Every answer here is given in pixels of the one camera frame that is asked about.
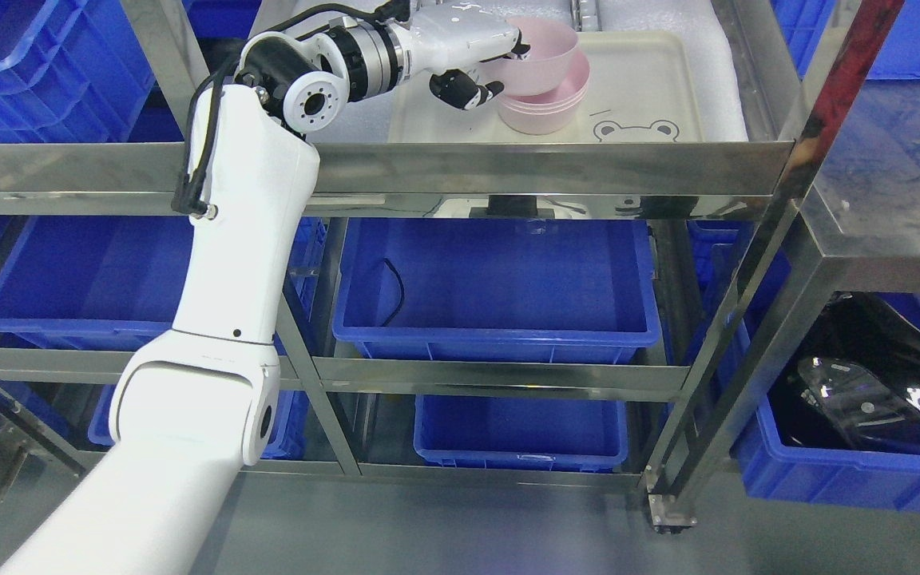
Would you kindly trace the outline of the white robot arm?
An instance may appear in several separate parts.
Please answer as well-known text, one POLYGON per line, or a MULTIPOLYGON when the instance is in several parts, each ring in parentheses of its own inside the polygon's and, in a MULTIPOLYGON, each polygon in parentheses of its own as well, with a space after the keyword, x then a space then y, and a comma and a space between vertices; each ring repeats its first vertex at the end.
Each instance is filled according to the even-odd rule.
POLYGON ((404 79, 408 35, 391 16, 351 16, 306 40, 266 30, 200 85, 172 200, 193 228, 172 326, 118 379, 113 447, 0 574, 192 569, 277 411, 277 309, 320 167, 304 138, 404 79))

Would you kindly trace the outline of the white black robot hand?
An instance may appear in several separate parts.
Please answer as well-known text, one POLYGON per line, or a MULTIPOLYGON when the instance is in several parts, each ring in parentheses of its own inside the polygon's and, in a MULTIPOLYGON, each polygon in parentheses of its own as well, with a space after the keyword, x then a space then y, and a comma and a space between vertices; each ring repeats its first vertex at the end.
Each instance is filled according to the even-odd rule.
POLYGON ((522 61, 530 46, 513 23, 470 2, 421 8, 409 21, 389 21, 402 49, 399 83, 426 77, 428 91, 454 109, 471 110, 500 95, 503 81, 483 84, 471 74, 483 62, 522 61))

